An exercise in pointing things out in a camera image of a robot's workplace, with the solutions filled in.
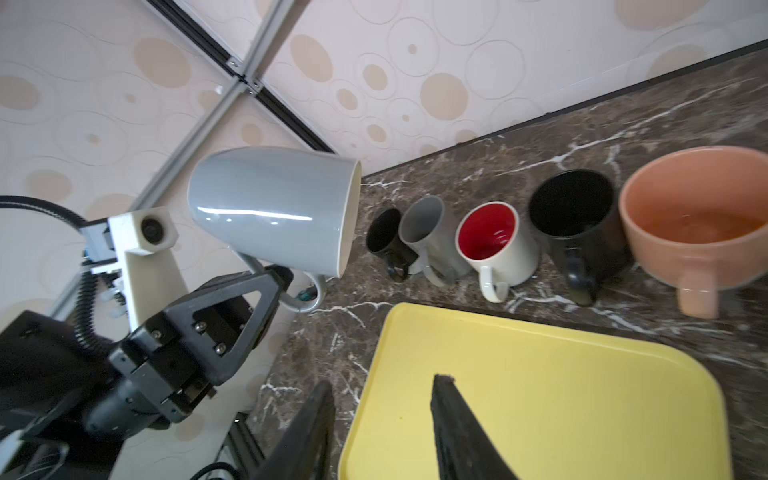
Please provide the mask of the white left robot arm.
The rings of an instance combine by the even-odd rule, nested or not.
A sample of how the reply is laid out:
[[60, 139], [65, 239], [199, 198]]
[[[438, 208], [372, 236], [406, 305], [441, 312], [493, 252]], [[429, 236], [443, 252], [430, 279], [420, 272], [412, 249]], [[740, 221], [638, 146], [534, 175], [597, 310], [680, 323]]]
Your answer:
[[33, 197], [1, 204], [85, 241], [72, 321], [25, 310], [2, 331], [1, 429], [25, 447], [5, 479], [107, 478], [128, 438], [183, 422], [237, 373], [293, 280], [255, 264], [189, 290], [162, 208], [89, 221]]

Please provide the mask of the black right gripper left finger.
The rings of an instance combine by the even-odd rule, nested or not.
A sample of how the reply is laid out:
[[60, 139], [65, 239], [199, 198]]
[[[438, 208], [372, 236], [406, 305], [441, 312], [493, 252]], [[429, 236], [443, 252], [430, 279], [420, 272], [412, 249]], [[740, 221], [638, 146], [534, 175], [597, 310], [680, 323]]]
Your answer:
[[329, 479], [335, 403], [328, 380], [318, 382], [272, 454], [252, 479]]

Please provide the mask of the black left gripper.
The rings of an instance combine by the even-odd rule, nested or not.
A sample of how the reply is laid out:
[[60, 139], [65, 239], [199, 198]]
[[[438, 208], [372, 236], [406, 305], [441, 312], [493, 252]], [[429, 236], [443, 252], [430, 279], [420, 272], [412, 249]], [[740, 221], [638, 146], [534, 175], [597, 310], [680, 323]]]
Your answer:
[[85, 431], [124, 441], [186, 420], [243, 366], [292, 281], [281, 266], [218, 276], [148, 319], [109, 351], [116, 376], [86, 404]]

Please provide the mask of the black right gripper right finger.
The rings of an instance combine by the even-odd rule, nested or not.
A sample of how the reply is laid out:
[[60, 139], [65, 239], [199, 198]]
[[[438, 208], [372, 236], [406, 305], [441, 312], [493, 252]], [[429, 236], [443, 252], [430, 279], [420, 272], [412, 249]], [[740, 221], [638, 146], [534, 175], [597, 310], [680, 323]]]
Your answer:
[[518, 479], [486, 435], [453, 377], [434, 377], [430, 410], [440, 479]]

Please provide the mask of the white mug front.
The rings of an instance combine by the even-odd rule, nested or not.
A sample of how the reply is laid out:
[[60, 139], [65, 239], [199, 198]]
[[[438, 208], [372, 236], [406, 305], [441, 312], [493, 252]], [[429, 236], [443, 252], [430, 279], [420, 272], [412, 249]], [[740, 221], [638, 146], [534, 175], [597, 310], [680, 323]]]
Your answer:
[[528, 226], [513, 206], [501, 201], [467, 213], [455, 246], [477, 272], [480, 290], [492, 303], [504, 302], [509, 289], [531, 278], [540, 263], [540, 249]]

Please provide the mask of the grey mug back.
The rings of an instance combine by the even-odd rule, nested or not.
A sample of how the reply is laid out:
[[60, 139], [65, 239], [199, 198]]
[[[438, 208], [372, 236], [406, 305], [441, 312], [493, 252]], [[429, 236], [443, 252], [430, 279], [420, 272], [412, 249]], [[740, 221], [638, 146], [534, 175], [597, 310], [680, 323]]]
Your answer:
[[287, 294], [297, 313], [317, 309], [327, 278], [344, 275], [361, 196], [362, 165], [330, 153], [243, 147], [200, 161], [188, 183], [191, 218], [250, 267], [262, 262], [304, 272], [313, 300]]

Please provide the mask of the pink cream mug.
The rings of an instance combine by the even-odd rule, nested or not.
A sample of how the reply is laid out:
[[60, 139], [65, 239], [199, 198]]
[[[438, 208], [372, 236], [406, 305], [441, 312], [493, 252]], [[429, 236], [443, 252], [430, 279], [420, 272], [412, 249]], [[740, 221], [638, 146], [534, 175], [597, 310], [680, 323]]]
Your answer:
[[619, 209], [642, 269], [677, 291], [680, 311], [719, 315], [719, 293], [767, 272], [767, 155], [736, 146], [686, 149], [635, 172]]

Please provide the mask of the tall grey mug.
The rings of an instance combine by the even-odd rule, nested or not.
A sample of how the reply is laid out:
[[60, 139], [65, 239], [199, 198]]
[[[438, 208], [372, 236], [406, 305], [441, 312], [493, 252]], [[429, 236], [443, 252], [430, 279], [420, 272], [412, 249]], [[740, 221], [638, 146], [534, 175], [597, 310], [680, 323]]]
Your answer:
[[473, 268], [455, 245], [459, 221], [438, 196], [425, 196], [402, 217], [399, 238], [418, 256], [414, 268], [437, 287], [447, 287]]

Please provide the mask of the black mug white bottom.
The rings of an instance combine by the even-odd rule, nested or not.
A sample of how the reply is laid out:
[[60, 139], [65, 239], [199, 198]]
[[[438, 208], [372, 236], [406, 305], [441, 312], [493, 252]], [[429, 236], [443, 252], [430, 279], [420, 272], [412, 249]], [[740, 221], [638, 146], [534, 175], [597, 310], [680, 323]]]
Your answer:
[[418, 254], [399, 236], [401, 219], [397, 208], [384, 210], [372, 221], [366, 235], [368, 251], [384, 261], [388, 276], [396, 283], [409, 278], [410, 267], [418, 259]]

